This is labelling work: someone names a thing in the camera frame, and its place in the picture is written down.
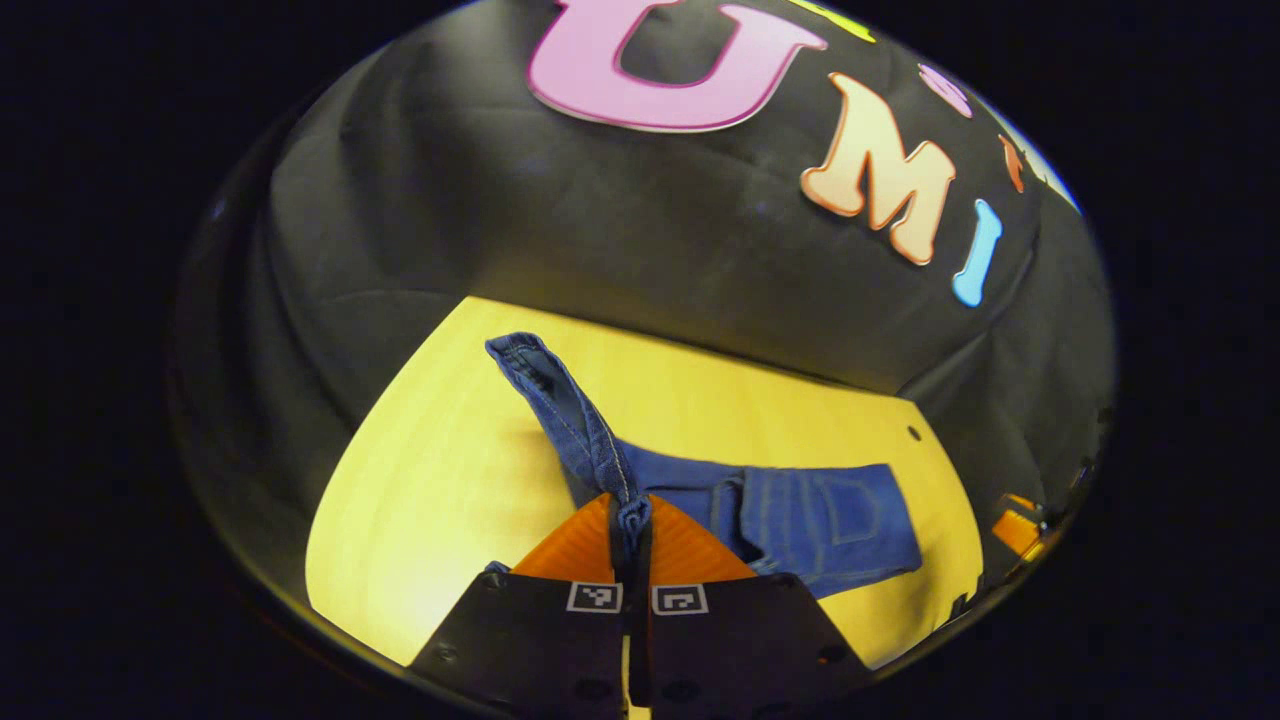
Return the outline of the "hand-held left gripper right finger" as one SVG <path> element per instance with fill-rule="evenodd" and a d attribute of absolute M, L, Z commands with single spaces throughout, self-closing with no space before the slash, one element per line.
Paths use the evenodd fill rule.
<path fill-rule="evenodd" d="M 640 703 L 654 719 L 792 719 L 868 685 L 806 585 L 760 575 L 673 503 L 652 498 Z"/>

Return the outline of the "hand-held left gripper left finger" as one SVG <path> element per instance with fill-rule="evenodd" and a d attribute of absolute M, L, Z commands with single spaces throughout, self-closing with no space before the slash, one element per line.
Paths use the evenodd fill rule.
<path fill-rule="evenodd" d="M 627 717 L 616 510 L 602 495 L 512 568 L 480 571 L 411 671 L 512 719 Z"/>

